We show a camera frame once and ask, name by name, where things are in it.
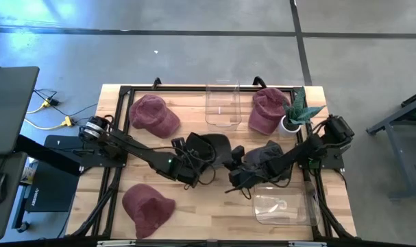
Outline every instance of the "concrete floor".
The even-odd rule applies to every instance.
[[[305,32],[416,33],[416,0],[297,0],[297,7]],[[0,25],[294,31],[288,0],[0,0]],[[306,38],[304,43],[313,85],[324,87],[330,111],[342,115],[356,133],[343,158],[358,235],[416,244],[416,198],[389,201],[389,192],[404,188],[400,171],[385,134],[365,132],[416,93],[416,40]],[[249,83],[259,75],[267,84],[304,84],[296,39],[287,37],[19,32],[0,34],[0,65],[39,66],[36,87],[59,91],[60,108],[68,113],[94,104],[103,83],[152,83],[155,77],[164,83],[204,84],[218,78]],[[29,109],[39,105],[33,97]],[[53,126],[62,116],[47,109],[30,119]],[[42,143],[48,134],[76,135],[77,129],[45,132],[24,123],[22,133]],[[56,237],[65,215],[29,214],[33,229],[9,231],[2,241]],[[56,223],[48,226],[48,220]]]

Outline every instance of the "wooden tabletop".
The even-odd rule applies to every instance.
[[[103,85],[96,115],[114,115],[119,87],[118,84]],[[146,130],[130,127],[129,135],[137,141],[149,147],[170,146],[171,139],[187,138],[190,132],[197,134],[212,132],[208,129],[205,120],[204,92],[136,92],[135,100],[146,93],[160,96],[180,118],[181,126],[168,139],[160,139]],[[242,122],[235,131],[223,132],[228,136],[232,148],[243,145],[246,151],[250,151],[272,140],[279,143],[284,152],[289,151],[297,141],[295,137],[283,138],[277,130],[271,136],[265,136],[248,128],[247,122],[252,111],[252,95],[253,93],[241,92]],[[323,88],[320,86],[307,86],[306,99],[309,106],[326,105]],[[126,108],[127,99],[124,101],[120,129],[125,119]],[[328,109],[325,108],[312,121],[317,124],[327,116]],[[103,169],[96,167],[80,177],[66,234],[77,230],[95,207],[102,174]],[[211,176],[212,173],[207,170],[201,180],[210,180]],[[322,180],[329,208],[345,229],[355,235],[350,203],[342,178],[332,170],[322,170]],[[129,155],[119,186],[112,229],[113,239],[136,238],[135,225],[125,212],[121,200],[124,193],[138,183],[151,185],[166,198],[176,201],[176,210],[171,218],[150,236],[150,239],[311,240],[313,238],[309,226],[259,223],[254,216],[252,200],[244,198],[240,191],[224,193],[232,188],[226,168],[222,167],[217,170],[217,176],[212,184],[208,186],[198,184],[196,188],[185,191],[182,183],[157,175],[146,162]],[[293,170],[292,183],[303,183],[302,173],[296,165]],[[103,210],[100,230],[103,230],[105,225],[107,210],[107,207]],[[319,228],[324,233],[322,223]]]

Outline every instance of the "red cap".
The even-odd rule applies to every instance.
[[[290,106],[290,101],[279,89],[261,89],[254,94],[254,108],[250,113],[249,127],[263,134],[275,131],[281,118],[285,115],[282,103]]]
[[[155,95],[144,95],[134,102],[130,106],[129,118],[133,127],[144,128],[160,138],[170,137],[180,125],[178,116]]]
[[[175,200],[165,198],[149,185],[134,185],[123,196],[125,212],[134,221],[136,237],[149,237],[173,214]]]

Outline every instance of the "clear plastic container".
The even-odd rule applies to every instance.
[[[316,226],[320,221],[311,182],[290,183],[287,188],[259,185],[254,195],[254,215],[261,224]]]
[[[236,130],[241,123],[240,84],[216,80],[206,84],[206,123],[209,130]]]

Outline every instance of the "succulent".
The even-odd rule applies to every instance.
[[[287,118],[287,124],[291,125],[302,125],[310,124],[310,119],[317,115],[325,106],[320,107],[304,107],[305,101],[305,88],[302,87],[296,95],[295,101],[291,106],[283,103],[285,115]]]

